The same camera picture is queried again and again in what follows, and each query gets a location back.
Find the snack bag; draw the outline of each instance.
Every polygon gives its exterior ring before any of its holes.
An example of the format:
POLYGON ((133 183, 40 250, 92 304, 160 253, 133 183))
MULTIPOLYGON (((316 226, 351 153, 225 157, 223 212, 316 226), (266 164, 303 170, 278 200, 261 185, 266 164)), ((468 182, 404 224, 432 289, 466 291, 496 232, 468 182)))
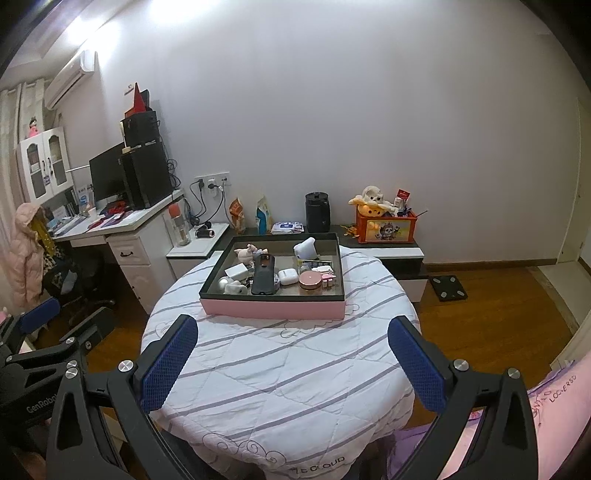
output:
POLYGON ((266 235, 273 227, 273 219, 269 213, 267 198, 264 195, 256 204, 256 227, 258 228, 259 235, 266 235))
POLYGON ((232 226, 238 235, 244 233, 246 230, 246 222, 244 220, 244 208, 240 203, 239 198, 235 198, 228 209, 230 218, 232 219, 232 226))

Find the cabinet door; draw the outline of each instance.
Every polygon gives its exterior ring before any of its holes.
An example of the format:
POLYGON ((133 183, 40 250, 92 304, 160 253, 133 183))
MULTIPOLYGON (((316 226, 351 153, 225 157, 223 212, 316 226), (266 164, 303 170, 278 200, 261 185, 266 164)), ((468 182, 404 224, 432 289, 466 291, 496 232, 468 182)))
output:
POLYGON ((152 268, 150 265, 121 265, 125 278, 148 314, 152 313, 164 293, 154 278, 152 268))
POLYGON ((23 140, 20 145, 20 159, 28 200, 43 203, 53 197, 50 168, 45 160, 43 135, 38 134, 23 140))
POLYGON ((52 128, 43 132, 43 146, 50 169, 51 187, 55 195, 74 185, 72 174, 66 172, 70 169, 70 162, 66 152, 63 128, 52 128))

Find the computer monitor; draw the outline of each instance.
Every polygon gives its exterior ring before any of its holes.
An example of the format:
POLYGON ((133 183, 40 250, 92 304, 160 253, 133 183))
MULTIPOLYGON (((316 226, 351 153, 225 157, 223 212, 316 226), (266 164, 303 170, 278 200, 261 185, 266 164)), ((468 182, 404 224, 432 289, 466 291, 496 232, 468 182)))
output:
POLYGON ((125 144, 120 143, 89 162, 95 201, 125 193, 123 167, 119 164, 124 148, 125 144))

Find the blue gripper pad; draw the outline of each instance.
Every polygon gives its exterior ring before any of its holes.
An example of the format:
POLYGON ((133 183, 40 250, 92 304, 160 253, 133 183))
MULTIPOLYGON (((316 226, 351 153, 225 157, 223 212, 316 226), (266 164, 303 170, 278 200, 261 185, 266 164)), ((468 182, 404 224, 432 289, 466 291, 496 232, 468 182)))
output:
POLYGON ((195 319, 189 315, 181 315, 164 336, 149 344, 140 356, 138 370, 141 370, 142 357, 146 355, 149 360, 151 356, 155 357, 139 379, 139 404, 146 413, 158 410, 164 404, 189 355, 197 345, 198 334, 195 319), (154 350, 152 346, 159 347, 160 351, 154 350))
POLYGON ((23 313, 19 319, 21 333, 33 333, 60 313, 60 302, 51 297, 29 312, 23 313))
POLYGON ((420 337, 417 329, 405 316, 398 316, 390 321, 388 343, 392 352, 413 385, 423 406, 427 410, 441 414, 447 402, 446 387, 447 382, 452 380, 451 372, 449 379, 444 378, 423 347, 419 345, 419 341, 426 344, 425 346, 429 345, 420 337))

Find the gray striped quilt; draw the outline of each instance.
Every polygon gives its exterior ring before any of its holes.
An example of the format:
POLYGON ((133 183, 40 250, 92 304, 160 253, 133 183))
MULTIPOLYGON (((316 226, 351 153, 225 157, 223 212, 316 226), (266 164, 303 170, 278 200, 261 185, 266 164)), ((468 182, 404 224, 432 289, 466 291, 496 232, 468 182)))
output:
POLYGON ((208 316, 199 290, 210 259, 154 307, 142 350, 180 314, 199 341, 153 419, 188 441, 231 480, 262 468, 268 480, 338 480, 365 446, 404 427, 414 391, 387 340, 390 319, 417 315, 396 279, 373 257, 341 247, 343 320, 208 316))

